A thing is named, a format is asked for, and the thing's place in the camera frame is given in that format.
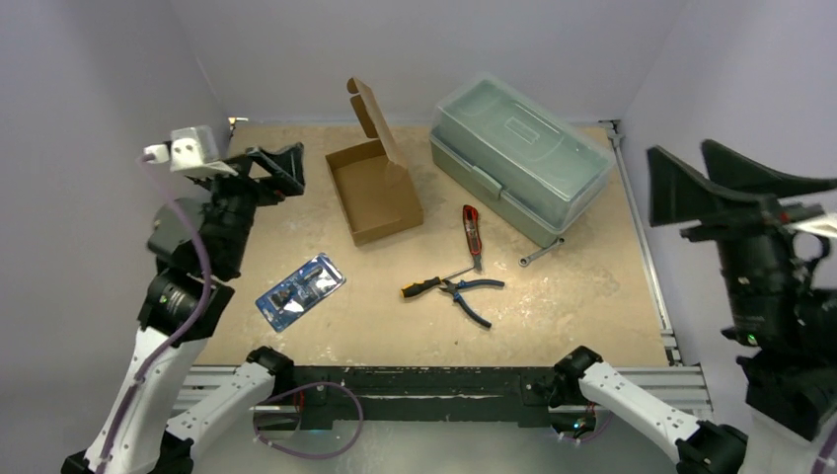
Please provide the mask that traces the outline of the brown cardboard express box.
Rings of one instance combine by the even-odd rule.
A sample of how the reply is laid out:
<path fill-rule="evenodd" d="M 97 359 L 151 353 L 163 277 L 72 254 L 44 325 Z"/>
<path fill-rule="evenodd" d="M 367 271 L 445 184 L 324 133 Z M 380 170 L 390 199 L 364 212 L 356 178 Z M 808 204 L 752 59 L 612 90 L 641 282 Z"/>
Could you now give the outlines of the brown cardboard express box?
<path fill-rule="evenodd" d="M 350 238 L 357 247 L 423 225 L 424 211 L 408 160 L 371 87 L 346 81 L 364 142 L 325 156 Z"/>

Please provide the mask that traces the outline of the blue packaged item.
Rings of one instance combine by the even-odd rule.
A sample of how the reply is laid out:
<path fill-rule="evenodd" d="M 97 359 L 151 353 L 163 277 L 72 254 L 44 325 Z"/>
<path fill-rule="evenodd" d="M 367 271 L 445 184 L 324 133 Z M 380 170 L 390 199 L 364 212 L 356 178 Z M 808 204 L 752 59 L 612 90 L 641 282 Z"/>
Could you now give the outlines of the blue packaged item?
<path fill-rule="evenodd" d="M 281 333 L 345 282 L 332 260 L 320 253 L 267 290 L 255 305 L 272 329 Z"/>

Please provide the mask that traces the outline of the red utility knife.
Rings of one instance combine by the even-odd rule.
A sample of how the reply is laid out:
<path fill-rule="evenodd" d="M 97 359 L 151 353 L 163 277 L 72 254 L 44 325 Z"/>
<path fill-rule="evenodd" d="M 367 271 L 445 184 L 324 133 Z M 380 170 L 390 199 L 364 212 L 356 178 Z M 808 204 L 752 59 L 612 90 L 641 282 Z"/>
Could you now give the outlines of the red utility knife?
<path fill-rule="evenodd" d="M 471 205 L 462 207 L 462 220 L 470 255 L 476 272 L 483 270 L 482 238 L 479 229 L 479 213 Z"/>

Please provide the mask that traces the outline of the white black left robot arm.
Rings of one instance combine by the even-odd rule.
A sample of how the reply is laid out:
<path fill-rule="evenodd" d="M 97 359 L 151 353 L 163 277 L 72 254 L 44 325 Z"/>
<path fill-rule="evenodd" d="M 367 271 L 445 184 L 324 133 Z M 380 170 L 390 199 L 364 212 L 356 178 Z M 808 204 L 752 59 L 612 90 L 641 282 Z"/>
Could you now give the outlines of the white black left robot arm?
<path fill-rule="evenodd" d="M 258 208 L 303 193 L 303 156 L 303 145 L 294 143 L 219 159 L 181 139 L 144 151 L 140 166 L 169 163 L 209 197 L 169 197 L 157 211 L 147 241 L 156 274 L 140 307 L 128 371 L 97 437 L 64 460 L 63 472 L 189 473 L 240 413 L 291 397 L 293 361 L 260 347 L 229 382 L 173 415 L 194 361 L 234 295 L 231 281 L 241 274 Z"/>

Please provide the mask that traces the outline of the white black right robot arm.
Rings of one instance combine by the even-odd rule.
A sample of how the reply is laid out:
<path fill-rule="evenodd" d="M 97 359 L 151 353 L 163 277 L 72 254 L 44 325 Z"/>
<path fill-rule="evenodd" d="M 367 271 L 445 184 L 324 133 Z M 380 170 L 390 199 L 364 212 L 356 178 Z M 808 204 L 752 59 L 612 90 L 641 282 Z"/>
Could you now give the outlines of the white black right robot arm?
<path fill-rule="evenodd" d="M 548 404 L 596 405 L 655 444 L 680 473 L 832 473 L 836 469 L 836 291 L 815 284 L 836 253 L 836 215 L 805 197 L 835 190 L 757 162 L 712 139 L 696 169 L 647 151 L 648 218 L 711 242 L 731 323 L 741 399 L 709 383 L 710 411 L 689 413 L 579 347 L 558 361 Z"/>

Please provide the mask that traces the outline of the yellow black screwdriver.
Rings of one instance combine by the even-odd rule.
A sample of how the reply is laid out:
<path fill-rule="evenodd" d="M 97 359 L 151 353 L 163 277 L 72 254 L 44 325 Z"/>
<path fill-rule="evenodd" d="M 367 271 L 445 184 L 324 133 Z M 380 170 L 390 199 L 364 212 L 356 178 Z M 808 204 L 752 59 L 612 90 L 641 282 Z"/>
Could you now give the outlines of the yellow black screwdriver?
<path fill-rule="evenodd" d="M 460 271 L 456 271 L 447 276 L 434 276 L 429 279 L 425 279 L 423 281 L 413 282 L 401 289 L 401 295 L 403 298 L 412 298 L 416 297 L 432 288 L 438 287 L 442 285 L 442 281 L 444 279 L 450 279 L 452 277 L 458 277 L 465 273 L 472 271 L 475 267 L 471 266 L 470 268 L 462 269 Z"/>

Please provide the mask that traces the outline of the silver wrench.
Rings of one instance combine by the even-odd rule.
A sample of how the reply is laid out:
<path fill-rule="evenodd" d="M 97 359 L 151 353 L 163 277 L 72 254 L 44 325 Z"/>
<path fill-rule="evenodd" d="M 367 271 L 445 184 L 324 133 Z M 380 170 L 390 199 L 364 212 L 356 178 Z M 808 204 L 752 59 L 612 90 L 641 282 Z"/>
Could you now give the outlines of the silver wrench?
<path fill-rule="evenodd" d="M 528 256 L 524 256 L 518 260 L 518 265 L 522 268 L 528 267 L 532 262 L 536 261 L 537 259 L 543 257 L 544 255 L 556 250 L 557 248 L 561 247 L 565 244 L 565 239 L 563 237 L 557 238 L 553 243 L 548 245 L 547 247 L 541 248 Z"/>

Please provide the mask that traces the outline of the translucent green plastic toolbox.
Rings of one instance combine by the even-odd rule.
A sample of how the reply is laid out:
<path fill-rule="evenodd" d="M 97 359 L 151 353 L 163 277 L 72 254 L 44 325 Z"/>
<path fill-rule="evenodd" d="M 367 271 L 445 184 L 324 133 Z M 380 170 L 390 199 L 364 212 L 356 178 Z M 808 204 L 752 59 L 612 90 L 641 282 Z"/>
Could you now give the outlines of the translucent green plastic toolbox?
<path fill-rule="evenodd" d="M 612 151 L 490 74 L 436 104 L 434 164 L 540 247 L 606 187 Z"/>

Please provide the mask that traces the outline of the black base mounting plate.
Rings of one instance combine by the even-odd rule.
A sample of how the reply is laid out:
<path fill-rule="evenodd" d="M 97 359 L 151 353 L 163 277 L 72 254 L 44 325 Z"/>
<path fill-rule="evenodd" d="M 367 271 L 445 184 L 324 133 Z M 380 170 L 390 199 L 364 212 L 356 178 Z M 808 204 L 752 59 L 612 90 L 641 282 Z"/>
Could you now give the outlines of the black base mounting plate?
<path fill-rule="evenodd" d="M 259 399 L 260 415 L 285 415 L 302 430 L 337 421 L 512 423 L 590 435 L 608 418 L 561 393 L 550 367 L 296 366 Z"/>

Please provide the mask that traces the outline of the aluminium frame rail right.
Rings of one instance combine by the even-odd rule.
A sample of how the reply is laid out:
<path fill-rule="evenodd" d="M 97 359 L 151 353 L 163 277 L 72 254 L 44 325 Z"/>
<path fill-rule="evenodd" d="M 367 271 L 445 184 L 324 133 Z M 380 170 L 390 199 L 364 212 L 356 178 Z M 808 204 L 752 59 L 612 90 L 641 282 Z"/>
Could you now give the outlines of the aluminium frame rail right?
<path fill-rule="evenodd" d="M 637 201 L 633 193 L 632 183 L 622 153 L 622 141 L 625 135 L 620 130 L 620 121 L 617 119 L 605 119 L 597 122 L 604 129 L 610 142 L 610 147 L 615 155 L 616 166 L 623 184 L 626 200 L 630 209 L 635 231 L 637 234 L 647 285 L 652 299 L 652 304 L 660 326 L 660 334 L 663 340 L 664 350 L 668 363 L 671 366 L 682 366 L 682 354 L 679 351 L 675 332 L 671 325 L 667 307 L 661 291 L 659 278 L 654 265 L 653 257 L 648 245 L 646 230 L 643 219 L 640 215 Z"/>

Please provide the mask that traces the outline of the aluminium frame rail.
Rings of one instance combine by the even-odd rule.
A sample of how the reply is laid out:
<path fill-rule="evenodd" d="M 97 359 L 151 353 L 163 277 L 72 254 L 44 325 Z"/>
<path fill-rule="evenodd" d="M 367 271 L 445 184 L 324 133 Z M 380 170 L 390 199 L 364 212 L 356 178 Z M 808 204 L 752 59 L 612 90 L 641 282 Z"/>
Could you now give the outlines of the aluminium frame rail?
<path fill-rule="evenodd" d="M 97 473 L 187 473 L 200 452 L 258 404 L 294 399 L 306 429 L 335 420 L 515 422 L 545 427 L 561 406 L 598 405 L 662 449 L 681 473 L 734 473 L 746 439 L 677 410 L 581 347 L 554 376 L 534 367 L 296 367 L 268 349 L 180 416 L 172 415 L 186 367 L 166 365 L 128 382 L 128 407 L 114 415 L 89 455 Z"/>
<path fill-rule="evenodd" d="M 620 121 L 617 119 L 605 119 L 597 122 L 604 129 L 610 142 L 610 147 L 615 155 L 616 166 L 623 184 L 626 200 L 630 209 L 635 231 L 637 234 L 647 285 L 652 299 L 652 304 L 660 326 L 660 334 L 663 340 L 664 350 L 668 363 L 671 366 L 682 366 L 682 354 L 679 351 L 675 332 L 671 325 L 667 307 L 661 291 L 659 278 L 654 265 L 653 257 L 648 245 L 646 230 L 643 219 L 640 215 L 637 201 L 633 193 L 632 183 L 622 153 L 622 141 L 625 135 L 620 130 Z"/>

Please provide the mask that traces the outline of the blue handled pliers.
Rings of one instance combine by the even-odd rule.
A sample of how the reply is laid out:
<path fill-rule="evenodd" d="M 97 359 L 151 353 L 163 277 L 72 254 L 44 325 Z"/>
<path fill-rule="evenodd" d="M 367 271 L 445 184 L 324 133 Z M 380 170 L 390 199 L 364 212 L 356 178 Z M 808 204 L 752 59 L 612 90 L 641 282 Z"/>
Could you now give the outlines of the blue handled pliers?
<path fill-rule="evenodd" d="M 450 296 L 451 300 L 476 325 L 484 330 L 490 330 L 492 322 L 484 317 L 481 309 L 488 302 L 489 292 L 505 289 L 505 282 L 491 278 L 458 279 L 444 278 L 440 290 Z"/>

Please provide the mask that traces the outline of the aluminium front frame rail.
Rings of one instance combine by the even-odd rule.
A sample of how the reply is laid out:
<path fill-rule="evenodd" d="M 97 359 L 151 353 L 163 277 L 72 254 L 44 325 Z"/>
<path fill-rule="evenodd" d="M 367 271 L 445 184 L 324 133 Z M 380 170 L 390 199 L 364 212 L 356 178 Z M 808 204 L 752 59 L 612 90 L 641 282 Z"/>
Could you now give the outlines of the aluminium front frame rail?
<path fill-rule="evenodd" d="M 200 452 L 258 404 L 294 399 L 306 429 L 335 420 L 515 422 L 545 427 L 561 406 L 598 405 L 662 449 L 681 473 L 734 473 L 746 439 L 677 410 L 581 347 L 554 376 L 534 367 L 296 367 L 268 349 L 180 416 L 172 415 L 186 367 L 166 365 L 128 382 L 128 407 L 114 415 L 89 455 L 97 473 L 187 473 Z"/>

